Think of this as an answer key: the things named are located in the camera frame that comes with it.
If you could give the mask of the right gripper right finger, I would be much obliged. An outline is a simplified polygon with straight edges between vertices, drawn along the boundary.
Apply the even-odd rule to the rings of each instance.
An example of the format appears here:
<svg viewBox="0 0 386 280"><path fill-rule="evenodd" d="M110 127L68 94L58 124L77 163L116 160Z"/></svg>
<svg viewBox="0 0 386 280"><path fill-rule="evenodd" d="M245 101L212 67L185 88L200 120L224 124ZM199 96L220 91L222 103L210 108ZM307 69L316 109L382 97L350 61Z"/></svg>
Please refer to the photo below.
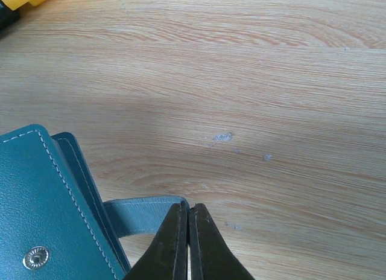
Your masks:
<svg viewBox="0 0 386 280"><path fill-rule="evenodd" d="M192 279L253 279L230 251L202 203L191 208L189 236Z"/></svg>

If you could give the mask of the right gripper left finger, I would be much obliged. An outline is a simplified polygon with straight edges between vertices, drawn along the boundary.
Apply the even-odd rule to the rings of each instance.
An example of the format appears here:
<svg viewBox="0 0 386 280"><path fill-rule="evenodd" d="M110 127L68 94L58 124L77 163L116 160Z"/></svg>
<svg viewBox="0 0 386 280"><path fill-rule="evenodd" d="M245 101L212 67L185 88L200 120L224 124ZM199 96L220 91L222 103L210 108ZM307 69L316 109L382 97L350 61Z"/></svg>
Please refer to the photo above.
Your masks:
<svg viewBox="0 0 386 280"><path fill-rule="evenodd" d="M150 246L125 279L186 279L188 235L187 203L175 203L170 207Z"/></svg>

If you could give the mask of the teal card holder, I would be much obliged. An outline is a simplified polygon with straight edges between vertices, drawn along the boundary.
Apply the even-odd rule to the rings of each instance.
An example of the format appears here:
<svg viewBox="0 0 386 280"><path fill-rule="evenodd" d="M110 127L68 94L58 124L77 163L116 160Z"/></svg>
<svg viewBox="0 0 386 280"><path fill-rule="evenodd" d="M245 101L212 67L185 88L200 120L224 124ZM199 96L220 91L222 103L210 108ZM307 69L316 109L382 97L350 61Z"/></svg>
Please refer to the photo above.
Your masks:
<svg viewBox="0 0 386 280"><path fill-rule="evenodd" d="M104 202L77 140L33 124L1 136L1 278L122 279L119 239L156 233L178 196Z"/></svg>

